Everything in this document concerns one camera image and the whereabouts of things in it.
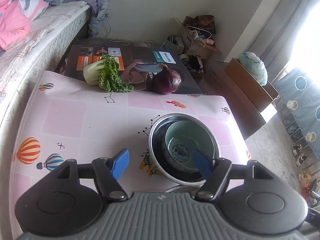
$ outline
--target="green leafy vegetable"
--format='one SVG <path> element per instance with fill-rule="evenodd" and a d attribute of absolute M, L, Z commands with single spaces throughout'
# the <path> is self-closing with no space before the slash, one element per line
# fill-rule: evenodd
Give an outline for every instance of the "green leafy vegetable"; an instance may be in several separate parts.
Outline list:
<path fill-rule="evenodd" d="M 108 92 L 131 92 L 133 86 L 123 84 L 118 76 L 119 64 L 110 55 L 102 55 L 102 60 L 87 65 L 83 69 L 83 76 L 90 86 L 99 85 Z"/>

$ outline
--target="white plastic bag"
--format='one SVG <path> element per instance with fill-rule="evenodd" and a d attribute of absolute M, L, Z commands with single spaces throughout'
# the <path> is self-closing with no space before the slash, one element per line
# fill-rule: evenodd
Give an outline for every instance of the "white plastic bag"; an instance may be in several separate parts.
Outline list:
<path fill-rule="evenodd" d="M 239 56 L 241 65 L 252 75 L 255 80 L 262 86 L 268 81 L 268 72 L 261 59 L 252 52 L 244 52 Z"/>

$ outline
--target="floor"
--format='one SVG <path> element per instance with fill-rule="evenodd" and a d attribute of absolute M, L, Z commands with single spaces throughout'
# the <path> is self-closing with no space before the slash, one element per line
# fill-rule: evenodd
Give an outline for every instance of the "floor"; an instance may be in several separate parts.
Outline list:
<path fill-rule="evenodd" d="M 278 114 L 245 142 L 253 160 L 301 191 L 298 174 L 302 173 L 302 168 L 296 166 L 296 158 L 292 154 L 293 141 Z"/>

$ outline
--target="red onion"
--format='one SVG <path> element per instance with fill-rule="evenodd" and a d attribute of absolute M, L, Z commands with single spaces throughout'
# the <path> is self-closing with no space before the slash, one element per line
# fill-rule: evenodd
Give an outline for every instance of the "red onion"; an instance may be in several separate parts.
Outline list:
<path fill-rule="evenodd" d="M 178 72 L 171 70 L 167 65 L 161 64 L 162 71 L 152 79 L 152 88 L 160 94 L 170 94 L 178 90 L 181 77 Z"/>

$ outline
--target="gray curtain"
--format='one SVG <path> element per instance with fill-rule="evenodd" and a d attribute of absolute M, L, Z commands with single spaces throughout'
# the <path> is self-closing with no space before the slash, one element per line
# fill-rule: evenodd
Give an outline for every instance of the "gray curtain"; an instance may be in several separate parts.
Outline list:
<path fill-rule="evenodd" d="M 249 51 L 254 52 L 265 63 L 269 82 L 272 83 L 289 62 L 300 28 L 310 10 L 319 2 L 320 0 L 281 0 L 250 48 Z"/>

